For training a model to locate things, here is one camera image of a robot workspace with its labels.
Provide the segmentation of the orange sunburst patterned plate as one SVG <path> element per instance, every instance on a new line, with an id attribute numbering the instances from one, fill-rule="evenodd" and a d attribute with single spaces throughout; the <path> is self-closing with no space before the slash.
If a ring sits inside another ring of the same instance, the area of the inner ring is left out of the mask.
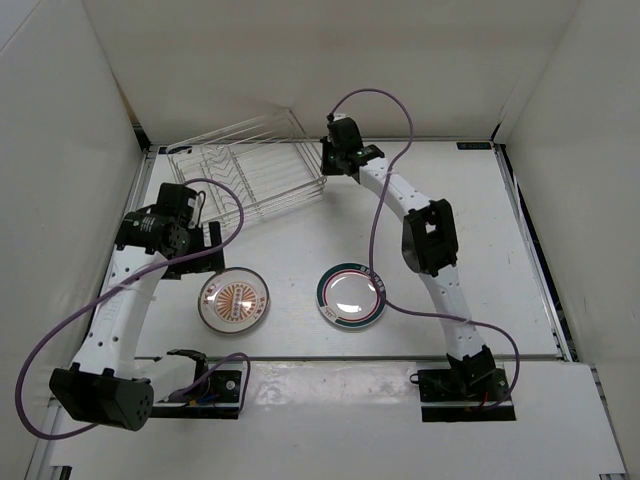
<path id="1" fill-rule="evenodd" d="M 254 270 L 233 267 L 211 276 L 202 286 L 197 309 L 211 330 L 236 335 L 258 326 L 267 316 L 271 295 Z"/>

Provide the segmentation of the silver wire dish rack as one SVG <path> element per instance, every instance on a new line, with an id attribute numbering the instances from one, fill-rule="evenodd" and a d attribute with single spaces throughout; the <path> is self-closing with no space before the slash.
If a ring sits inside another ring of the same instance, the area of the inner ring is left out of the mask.
<path id="1" fill-rule="evenodd" d="M 201 221 L 234 229 L 241 202 L 245 223 L 272 219 L 322 199 L 326 178 L 320 152 L 289 109 L 262 115 L 183 140 L 165 150 L 175 180 L 209 178 L 231 190 L 207 183 Z"/>

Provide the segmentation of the green red rimmed plate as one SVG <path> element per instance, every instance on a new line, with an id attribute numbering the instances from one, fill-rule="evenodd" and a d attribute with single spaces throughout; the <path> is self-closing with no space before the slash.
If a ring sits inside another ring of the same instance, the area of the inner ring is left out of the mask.
<path id="1" fill-rule="evenodd" d="M 329 268 L 321 276 L 315 299 L 321 316 L 334 327 L 362 330 L 383 316 L 386 287 L 367 266 L 346 262 Z"/>

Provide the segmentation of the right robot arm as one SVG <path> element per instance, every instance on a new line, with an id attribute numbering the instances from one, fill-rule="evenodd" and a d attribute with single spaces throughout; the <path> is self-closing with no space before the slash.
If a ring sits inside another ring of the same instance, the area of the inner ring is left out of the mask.
<path id="1" fill-rule="evenodd" d="M 464 400 L 487 393 L 496 364 L 472 324 L 460 286 L 459 244 L 451 204 L 420 193 L 396 173 L 377 146 L 363 143 L 352 118 L 329 115 L 327 128 L 328 134 L 321 138 L 322 173 L 353 178 L 402 221 L 401 254 L 426 287 L 441 322 L 450 390 Z"/>

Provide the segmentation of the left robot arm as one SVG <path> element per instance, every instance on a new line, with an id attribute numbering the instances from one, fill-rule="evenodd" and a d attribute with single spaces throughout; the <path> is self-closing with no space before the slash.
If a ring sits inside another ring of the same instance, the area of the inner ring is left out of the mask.
<path id="1" fill-rule="evenodd" d="M 49 387 L 79 422 L 139 430 L 155 402 L 173 395 L 198 400 L 210 377 L 206 357 L 172 350 L 145 368 L 135 353 L 158 283 L 225 267 L 218 222 L 200 223 L 206 195 L 182 184 L 161 185 L 154 204 L 128 213 L 115 239 L 110 297 L 97 305 L 89 333 L 70 367 Z"/>

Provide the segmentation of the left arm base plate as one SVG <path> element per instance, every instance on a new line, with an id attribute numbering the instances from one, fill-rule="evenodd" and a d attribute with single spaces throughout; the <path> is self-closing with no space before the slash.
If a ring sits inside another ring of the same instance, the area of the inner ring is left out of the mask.
<path id="1" fill-rule="evenodd" d="M 152 419 L 237 420 L 247 399 L 251 360 L 241 352 L 201 368 L 205 380 L 177 402 L 156 404 Z"/>

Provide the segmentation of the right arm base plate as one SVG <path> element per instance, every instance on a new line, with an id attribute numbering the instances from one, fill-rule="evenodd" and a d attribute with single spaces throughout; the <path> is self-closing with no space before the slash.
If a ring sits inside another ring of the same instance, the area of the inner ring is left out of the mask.
<path id="1" fill-rule="evenodd" d="M 511 422 L 515 407 L 507 397 L 509 383 L 503 369 L 464 390 L 456 386 L 449 369 L 423 369 L 409 376 L 419 390 L 423 423 Z"/>

